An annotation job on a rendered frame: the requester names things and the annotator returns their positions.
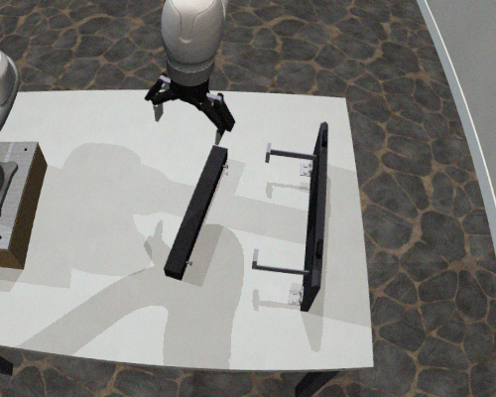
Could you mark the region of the black rectangular panel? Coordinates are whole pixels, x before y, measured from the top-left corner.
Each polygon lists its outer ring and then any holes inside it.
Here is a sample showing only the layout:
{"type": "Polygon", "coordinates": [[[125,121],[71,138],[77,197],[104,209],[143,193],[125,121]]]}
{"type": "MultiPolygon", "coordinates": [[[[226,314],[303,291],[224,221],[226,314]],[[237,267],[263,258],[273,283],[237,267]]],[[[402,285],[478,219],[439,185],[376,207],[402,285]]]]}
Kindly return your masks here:
{"type": "Polygon", "coordinates": [[[303,278],[303,301],[300,312],[308,312],[321,284],[322,256],[315,259],[316,245],[319,239],[324,239],[325,202],[326,202],[326,177],[327,177],[327,146],[321,147],[322,131],[327,130],[328,124],[320,123],[313,154],[312,177],[310,187],[310,201],[308,214],[308,228],[306,241],[306,254],[304,270],[309,271],[303,278]]]}

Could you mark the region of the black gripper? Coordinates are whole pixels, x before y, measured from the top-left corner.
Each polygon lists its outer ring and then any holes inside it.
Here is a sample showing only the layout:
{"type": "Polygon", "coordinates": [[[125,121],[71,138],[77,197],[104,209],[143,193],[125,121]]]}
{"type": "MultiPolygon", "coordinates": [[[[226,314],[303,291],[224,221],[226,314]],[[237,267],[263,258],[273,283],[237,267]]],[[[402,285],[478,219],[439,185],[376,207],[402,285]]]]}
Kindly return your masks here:
{"type": "Polygon", "coordinates": [[[225,129],[226,131],[231,132],[235,120],[224,102],[223,94],[220,92],[217,95],[211,94],[208,90],[208,85],[209,79],[197,86],[184,86],[167,78],[167,74],[162,72],[157,82],[148,91],[145,100],[151,100],[154,104],[155,121],[157,122],[159,122],[164,113],[164,102],[169,100],[174,101],[176,99],[180,99],[187,103],[190,102],[191,105],[194,105],[199,111],[202,111],[217,127],[215,145],[218,146],[225,129]],[[170,89],[159,92],[161,88],[164,88],[164,86],[167,85],[170,86],[170,89]]]}

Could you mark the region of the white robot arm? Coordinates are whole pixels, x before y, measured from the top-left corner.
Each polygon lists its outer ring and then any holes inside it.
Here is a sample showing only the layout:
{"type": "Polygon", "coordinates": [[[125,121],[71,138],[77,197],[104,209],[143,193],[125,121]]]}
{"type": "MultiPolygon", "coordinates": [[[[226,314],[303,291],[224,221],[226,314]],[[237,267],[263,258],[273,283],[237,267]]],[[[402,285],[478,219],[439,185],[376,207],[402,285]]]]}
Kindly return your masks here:
{"type": "MultiPolygon", "coordinates": [[[[196,86],[209,79],[223,37],[229,3],[230,0],[166,0],[161,31],[167,73],[172,81],[196,86]]],[[[0,132],[15,102],[19,81],[16,64],[0,51],[0,132]]],[[[0,217],[17,171],[16,162],[0,162],[0,217]]]]}

